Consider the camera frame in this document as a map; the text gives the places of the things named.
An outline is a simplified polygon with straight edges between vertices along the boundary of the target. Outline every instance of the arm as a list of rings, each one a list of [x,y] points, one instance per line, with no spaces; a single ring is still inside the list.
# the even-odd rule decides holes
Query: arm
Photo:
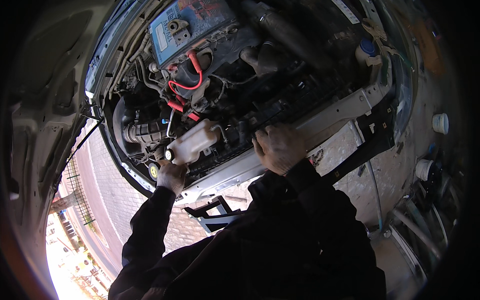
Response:
[[[325,254],[361,257],[363,263],[376,265],[365,226],[355,219],[357,209],[344,192],[325,183],[305,158],[292,167],[286,179],[297,191]]]
[[[262,164],[287,181],[298,194],[319,242],[320,263],[345,281],[346,294],[359,299],[383,299],[385,276],[376,267],[375,253],[357,210],[345,193],[336,191],[305,159],[304,141],[285,125],[267,126],[252,140]]]
[[[184,175],[184,170],[176,165],[170,164],[160,169],[158,187],[130,221],[132,235],[123,245],[123,269],[110,288],[109,299],[133,287],[139,275],[162,258],[165,252],[163,239],[173,203],[183,188]]]

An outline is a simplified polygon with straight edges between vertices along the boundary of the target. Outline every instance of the blue cap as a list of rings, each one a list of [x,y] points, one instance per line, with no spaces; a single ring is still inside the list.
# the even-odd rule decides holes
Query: blue cap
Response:
[[[375,56],[375,45],[366,38],[361,39],[360,49],[370,56]]]

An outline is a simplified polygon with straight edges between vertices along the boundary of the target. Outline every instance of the work glove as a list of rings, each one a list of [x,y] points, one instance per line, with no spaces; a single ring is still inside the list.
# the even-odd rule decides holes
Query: work glove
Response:
[[[167,164],[160,167],[156,178],[156,185],[163,186],[171,190],[175,196],[180,195],[185,184],[185,174],[187,169],[184,166],[177,166],[175,164]]]
[[[269,125],[255,136],[252,143],[262,165],[278,175],[285,175],[307,155],[300,133],[285,124]]]

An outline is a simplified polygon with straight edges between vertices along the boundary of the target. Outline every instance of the car battery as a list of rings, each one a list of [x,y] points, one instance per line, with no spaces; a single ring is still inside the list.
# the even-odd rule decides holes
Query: car battery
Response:
[[[178,0],[168,6],[150,26],[153,53],[160,69],[181,62],[182,55],[201,48],[226,34],[235,14],[224,0]]]

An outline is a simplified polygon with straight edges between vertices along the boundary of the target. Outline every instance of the car engine bay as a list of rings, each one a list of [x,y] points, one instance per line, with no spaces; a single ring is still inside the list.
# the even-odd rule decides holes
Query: car engine bay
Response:
[[[178,0],[142,17],[101,99],[115,147],[152,181],[172,162],[188,185],[252,148],[256,130],[372,81],[356,57],[363,41],[376,51],[356,0]]]

